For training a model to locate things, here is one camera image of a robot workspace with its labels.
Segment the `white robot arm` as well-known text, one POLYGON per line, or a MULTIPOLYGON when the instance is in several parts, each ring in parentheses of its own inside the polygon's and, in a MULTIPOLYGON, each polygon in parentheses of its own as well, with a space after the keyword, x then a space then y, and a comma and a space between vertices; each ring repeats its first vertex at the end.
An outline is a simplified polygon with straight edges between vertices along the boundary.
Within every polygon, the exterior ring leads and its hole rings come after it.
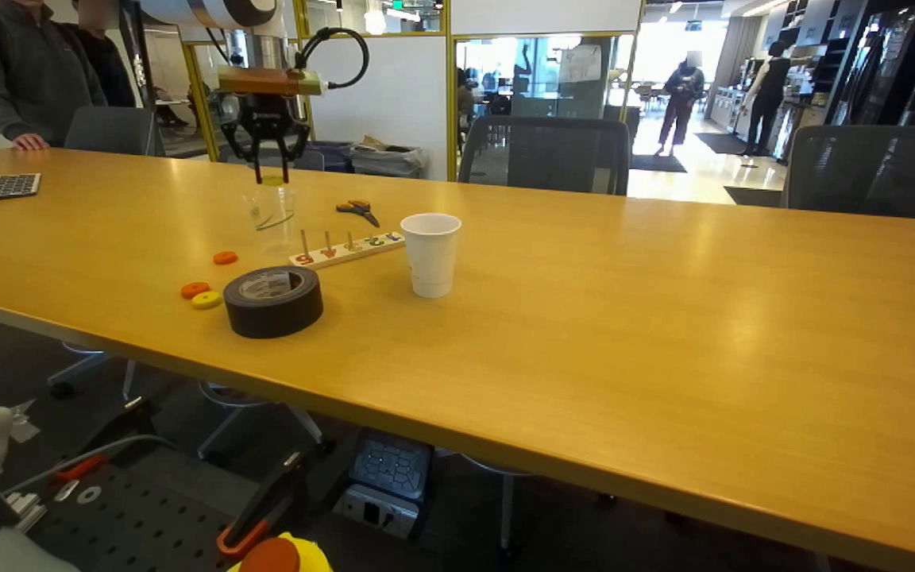
POLYGON ((287 45, 265 34, 274 6, 260 0, 136 0, 141 10, 180 39, 206 39, 218 53, 216 85, 195 84, 195 101, 231 155, 265 181, 265 155, 274 153, 281 177, 308 143, 308 125, 296 111, 306 74, 287 59, 287 45))

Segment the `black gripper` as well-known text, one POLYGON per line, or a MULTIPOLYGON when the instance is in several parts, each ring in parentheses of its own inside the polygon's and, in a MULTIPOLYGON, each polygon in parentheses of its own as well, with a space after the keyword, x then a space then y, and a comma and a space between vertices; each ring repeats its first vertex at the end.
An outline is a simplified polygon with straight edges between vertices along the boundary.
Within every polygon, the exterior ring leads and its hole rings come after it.
POLYGON ((306 153, 308 125, 296 113, 288 100, 281 94, 244 94, 238 125, 247 135, 244 155, 251 159, 255 185, 265 185, 260 143, 281 146, 281 181, 291 181, 291 159, 306 153))

